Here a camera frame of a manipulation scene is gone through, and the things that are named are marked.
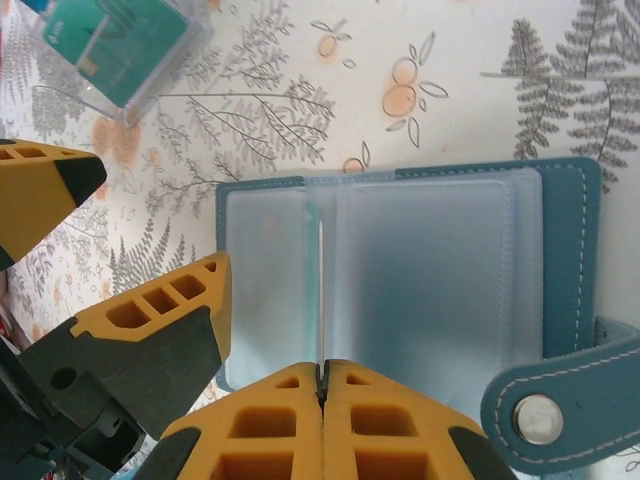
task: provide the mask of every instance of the leaf print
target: leaf print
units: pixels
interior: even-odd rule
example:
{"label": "leaf print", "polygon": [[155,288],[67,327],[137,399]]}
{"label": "leaf print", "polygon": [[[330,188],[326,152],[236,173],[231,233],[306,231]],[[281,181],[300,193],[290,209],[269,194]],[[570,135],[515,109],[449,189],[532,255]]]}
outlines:
{"label": "leaf print", "polygon": [[413,117],[409,119],[408,131],[411,143],[413,143],[416,148],[420,148],[420,125],[418,125],[418,122]]}
{"label": "leaf print", "polygon": [[449,98],[447,91],[440,85],[424,80],[420,82],[420,90],[434,98]]}
{"label": "leaf print", "polygon": [[392,123],[387,127],[387,132],[397,132],[407,123],[407,119],[403,118],[402,120],[398,120],[395,123]]}
{"label": "leaf print", "polygon": [[10,15],[5,23],[3,51],[0,63],[1,86],[14,103],[25,100],[29,79],[33,72],[33,49],[31,48],[30,26],[22,15]]}
{"label": "leaf print", "polygon": [[332,33],[331,27],[329,27],[329,25],[327,25],[326,23],[314,21],[311,22],[311,26],[317,28],[318,30],[322,30],[323,32]]}
{"label": "leaf print", "polygon": [[347,24],[347,19],[343,18],[341,20],[338,21],[338,23],[336,23],[333,26],[333,33],[339,33],[340,30],[342,30],[342,28]]}
{"label": "leaf print", "polygon": [[615,48],[604,41],[616,30],[615,23],[613,0],[581,0],[573,30],[565,35],[567,43],[558,44],[558,54],[550,58],[554,70],[582,78],[624,70],[623,62],[610,57]]}
{"label": "leaf print", "polygon": [[[171,224],[167,224],[158,238],[152,218],[147,221],[142,238],[133,246],[127,247],[124,238],[120,237],[119,252],[111,249],[109,268],[111,269],[112,294],[118,295],[145,282],[153,280],[164,273],[185,265],[186,244],[184,236],[180,236],[178,246],[169,251]],[[192,257],[195,248],[191,245]]]}
{"label": "leaf print", "polygon": [[420,63],[420,66],[424,65],[425,63],[427,63],[427,60],[429,60],[429,56],[431,55],[431,50],[433,50],[435,41],[436,34],[435,32],[431,32],[420,47],[420,56],[418,57],[418,63]]}

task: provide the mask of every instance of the patterned tablecloth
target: patterned tablecloth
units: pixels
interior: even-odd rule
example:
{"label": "patterned tablecloth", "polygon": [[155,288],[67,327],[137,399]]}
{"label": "patterned tablecloth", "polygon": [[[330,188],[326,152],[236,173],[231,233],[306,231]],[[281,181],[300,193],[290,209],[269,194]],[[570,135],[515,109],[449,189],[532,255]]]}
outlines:
{"label": "patterned tablecloth", "polygon": [[[0,138],[91,150],[109,172],[10,272],[32,339],[213,252],[219,182],[575,154],[604,167],[598,313],[640,325],[640,0],[211,1],[214,41],[131,130],[47,88],[58,60],[33,57],[15,2]],[[623,455],[598,478],[640,478],[640,449]]]}

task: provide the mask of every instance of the teal card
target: teal card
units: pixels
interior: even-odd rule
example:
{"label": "teal card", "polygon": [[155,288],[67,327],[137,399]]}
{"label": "teal card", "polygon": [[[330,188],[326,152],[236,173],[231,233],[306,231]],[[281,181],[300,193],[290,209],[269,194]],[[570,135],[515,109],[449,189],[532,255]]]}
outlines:
{"label": "teal card", "polygon": [[58,0],[43,37],[123,107],[186,30],[185,17],[163,0]]}

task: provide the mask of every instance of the black rubber grip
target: black rubber grip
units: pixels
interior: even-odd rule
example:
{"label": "black rubber grip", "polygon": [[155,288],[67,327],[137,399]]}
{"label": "black rubber grip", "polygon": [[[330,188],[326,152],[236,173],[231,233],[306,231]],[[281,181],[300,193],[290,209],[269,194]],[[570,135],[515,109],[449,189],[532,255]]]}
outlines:
{"label": "black rubber grip", "polygon": [[176,480],[199,438],[200,430],[195,427],[185,428],[163,438],[151,451],[133,480]]}
{"label": "black rubber grip", "polygon": [[517,480],[488,438],[464,427],[451,427],[449,435],[475,480]]}

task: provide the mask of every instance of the blue leather wallet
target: blue leather wallet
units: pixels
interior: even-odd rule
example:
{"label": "blue leather wallet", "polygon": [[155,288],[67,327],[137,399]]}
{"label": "blue leather wallet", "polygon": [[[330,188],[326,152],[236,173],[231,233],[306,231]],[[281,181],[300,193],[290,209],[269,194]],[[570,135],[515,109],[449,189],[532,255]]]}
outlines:
{"label": "blue leather wallet", "polygon": [[592,160],[562,158],[220,185],[217,246],[232,257],[234,296],[218,384],[348,358],[482,419],[519,470],[590,463],[541,467],[573,440],[523,445],[508,428],[521,384],[501,392],[518,368],[535,377],[554,365],[543,358],[570,354],[580,364],[576,352],[595,345],[600,178]]}

